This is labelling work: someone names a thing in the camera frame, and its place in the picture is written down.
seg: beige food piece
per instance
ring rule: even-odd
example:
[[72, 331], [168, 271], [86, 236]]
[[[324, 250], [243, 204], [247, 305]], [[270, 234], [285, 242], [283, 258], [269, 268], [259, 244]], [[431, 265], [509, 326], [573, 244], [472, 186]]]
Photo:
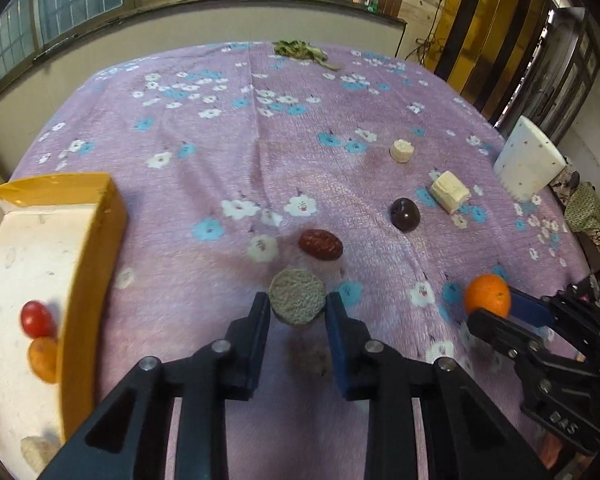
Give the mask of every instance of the beige food piece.
[[42, 470], [52, 461], [60, 450], [57, 444], [53, 444], [42, 436], [28, 436], [20, 441], [20, 451], [24, 460], [36, 473]]
[[415, 151], [412, 144], [404, 139], [396, 140], [389, 148], [389, 154], [393, 160], [400, 163], [408, 162]]
[[306, 270], [285, 269], [269, 286], [271, 309], [291, 326], [311, 323], [324, 308], [325, 298], [324, 283]]
[[458, 177], [450, 171], [445, 171], [431, 186], [431, 195], [447, 213], [452, 214], [469, 200], [471, 193]]

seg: purple tablecloth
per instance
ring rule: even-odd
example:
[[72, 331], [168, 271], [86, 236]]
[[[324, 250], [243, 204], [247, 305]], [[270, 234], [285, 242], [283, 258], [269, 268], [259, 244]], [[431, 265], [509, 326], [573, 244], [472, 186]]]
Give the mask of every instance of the purple tablecloth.
[[[586, 261], [560, 209], [548, 190], [525, 204], [507, 195], [491, 169], [503, 140], [446, 83], [416, 64], [325, 50], [342, 70], [274, 56], [270, 43], [121, 64], [79, 88], [22, 159], [14, 178], [107, 171], [126, 200], [98, 397], [144, 355], [173, 360], [222, 336], [295, 267], [339, 290], [350, 315], [403, 355], [453, 355], [533, 442], [511, 363], [460, 324], [462, 288], [485, 272], [535, 296], [581, 279]], [[408, 164], [389, 156], [399, 138], [416, 148]], [[427, 192], [445, 170], [473, 194], [454, 216]], [[401, 196], [422, 215], [409, 234], [387, 214]], [[302, 253], [307, 228], [337, 234], [343, 257]], [[366, 418], [364, 403], [340, 399], [324, 324], [298, 332], [272, 319], [254, 399], [227, 406], [230, 476], [362, 478]]]

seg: screw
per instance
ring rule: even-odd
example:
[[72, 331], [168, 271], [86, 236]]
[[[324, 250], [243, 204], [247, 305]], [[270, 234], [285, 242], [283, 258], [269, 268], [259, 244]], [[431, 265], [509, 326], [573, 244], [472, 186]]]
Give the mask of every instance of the screw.
[[451, 357], [440, 357], [437, 362], [440, 369], [445, 372], [451, 372], [458, 365]]
[[211, 345], [211, 349], [217, 354], [224, 354], [228, 352], [231, 348], [231, 343], [229, 343], [226, 339], [218, 339], [218, 341], [214, 341]]
[[140, 368], [142, 368], [142, 370], [148, 372], [149, 370], [153, 370], [155, 367], [157, 367], [159, 362], [160, 361], [158, 361], [157, 357], [148, 355], [147, 357], [143, 357], [142, 359], [140, 359], [140, 362], [138, 364], [140, 365]]
[[541, 379], [538, 386], [542, 393], [548, 394], [551, 391], [551, 383], [547, 379]]
[[365, 343], [365, 350], [370, 354], [379, 354], [384, 350], [384, 345], [375, 339], [370, 339]]

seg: orange fruit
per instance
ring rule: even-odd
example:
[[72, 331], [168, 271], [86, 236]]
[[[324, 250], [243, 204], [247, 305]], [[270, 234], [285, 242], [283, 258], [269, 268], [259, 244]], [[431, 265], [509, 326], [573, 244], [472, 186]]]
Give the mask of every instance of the orange fruit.
[[56, 382], [58, 344], [50, 337], [37, 337], [29, 345], [29, 366], [45, 383]]
[[483, 274], [475, 278], [464, 294], [464, 311], [471, 314], [478, 308], [507, 317], [511, 310], [511, 293], [507, 282], [496, 274]]

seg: red tomato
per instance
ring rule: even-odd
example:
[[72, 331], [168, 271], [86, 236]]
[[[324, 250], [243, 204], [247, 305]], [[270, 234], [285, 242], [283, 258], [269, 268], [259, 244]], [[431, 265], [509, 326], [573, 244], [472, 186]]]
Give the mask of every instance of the red tomato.
[[20, 313], [20, 323], [24, 333], [30, 338], [53, 337], [56, 324], [44, 304], [39, 301], [27, 301]]

